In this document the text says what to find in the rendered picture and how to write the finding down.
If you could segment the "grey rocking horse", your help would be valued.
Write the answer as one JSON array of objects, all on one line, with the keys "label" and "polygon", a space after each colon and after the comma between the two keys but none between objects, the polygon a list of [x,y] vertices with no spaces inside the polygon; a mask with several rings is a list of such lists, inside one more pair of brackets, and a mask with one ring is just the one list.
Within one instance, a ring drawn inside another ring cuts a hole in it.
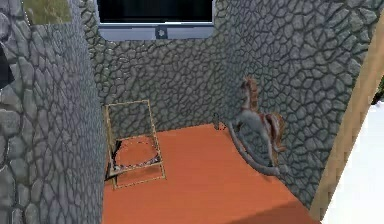
[{"label": "grey rocking horse", "polygon": [[[283,169],[279,167],[278,154],[286,150],[281,143],[285,121],[277,112],[261,113],[258,110],[258,86],[254,78],[245,76],[241,89],[244,97],[240,112],[225,127],[236,150],[250,167],[267,176],[279,176]],[[246,142],[241,133],[244,125],[258,133],[266,143],[269,164],[264,163]]]}]

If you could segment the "black television set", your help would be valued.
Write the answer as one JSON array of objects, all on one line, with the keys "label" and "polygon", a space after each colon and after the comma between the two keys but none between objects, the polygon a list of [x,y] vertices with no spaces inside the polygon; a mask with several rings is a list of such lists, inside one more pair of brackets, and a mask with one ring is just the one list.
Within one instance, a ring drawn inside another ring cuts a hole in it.
[{"label": "black television set", "polygon": [[216,0],[94,0],[108,41],[204,39],[213,33]]}]

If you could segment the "green framed picture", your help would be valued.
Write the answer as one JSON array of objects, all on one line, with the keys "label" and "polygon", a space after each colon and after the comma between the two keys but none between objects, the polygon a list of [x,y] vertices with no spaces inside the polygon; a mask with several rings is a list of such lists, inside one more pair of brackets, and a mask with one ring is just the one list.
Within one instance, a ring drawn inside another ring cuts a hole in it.
[{"label": "green framed picture", "polygon": [[67,0],[22,0],[30,25],[63,24],[72,20]]}]

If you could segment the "wooden frame folding chair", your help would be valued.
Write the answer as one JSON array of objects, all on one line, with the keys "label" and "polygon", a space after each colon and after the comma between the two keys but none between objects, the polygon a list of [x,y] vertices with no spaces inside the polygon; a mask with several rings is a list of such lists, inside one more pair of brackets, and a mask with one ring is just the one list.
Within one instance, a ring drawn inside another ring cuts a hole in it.
[{"label": "wooden frame folding chair", "polygon": [[104,181],[119,189],[165,179],[150,101],[107,104],[103,114],[108,144]]}]

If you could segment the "white door with tan frame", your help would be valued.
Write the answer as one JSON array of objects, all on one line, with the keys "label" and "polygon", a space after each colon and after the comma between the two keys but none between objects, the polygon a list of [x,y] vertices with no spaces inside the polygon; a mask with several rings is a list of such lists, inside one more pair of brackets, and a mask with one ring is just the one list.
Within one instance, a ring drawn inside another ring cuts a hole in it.
[{"label": "white door with tan frame", "polygon": [[321,224],[384,224],[384,10],[325,165],[309,215]]}]

